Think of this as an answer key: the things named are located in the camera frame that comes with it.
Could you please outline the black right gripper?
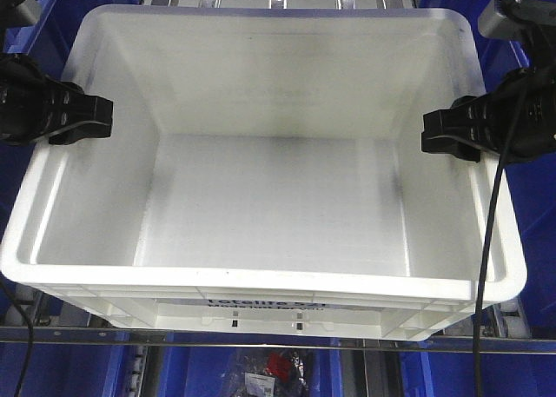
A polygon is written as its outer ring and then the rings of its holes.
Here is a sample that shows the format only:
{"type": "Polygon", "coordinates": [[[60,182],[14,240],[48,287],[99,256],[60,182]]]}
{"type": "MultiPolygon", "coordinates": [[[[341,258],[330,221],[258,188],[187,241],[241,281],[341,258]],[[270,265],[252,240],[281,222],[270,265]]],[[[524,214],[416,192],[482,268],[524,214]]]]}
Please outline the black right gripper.
{"type": "Polygon", "coordinates": [[[481,142],[486,152],[508,162],[530,162],[555,152],[555,66],[507,73],[495,91],[463,96],[448,109],[423,116],[421,150],[480,162],[481,151],[463,142],[481,142]]]}

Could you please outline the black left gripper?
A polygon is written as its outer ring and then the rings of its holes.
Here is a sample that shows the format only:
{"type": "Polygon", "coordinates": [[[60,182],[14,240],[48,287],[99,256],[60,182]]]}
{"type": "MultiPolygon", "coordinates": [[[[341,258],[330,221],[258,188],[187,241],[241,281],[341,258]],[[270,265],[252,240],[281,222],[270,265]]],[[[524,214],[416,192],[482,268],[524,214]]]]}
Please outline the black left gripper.
{"type": "Polygon", "coordinates": [[[70,145],[82,139],[111,136],[114,103],[92,96],[72,82],[57,84],[25,54],[1,55],[1,142],[30,145],[48,138],[51,145],[70,145]]]}

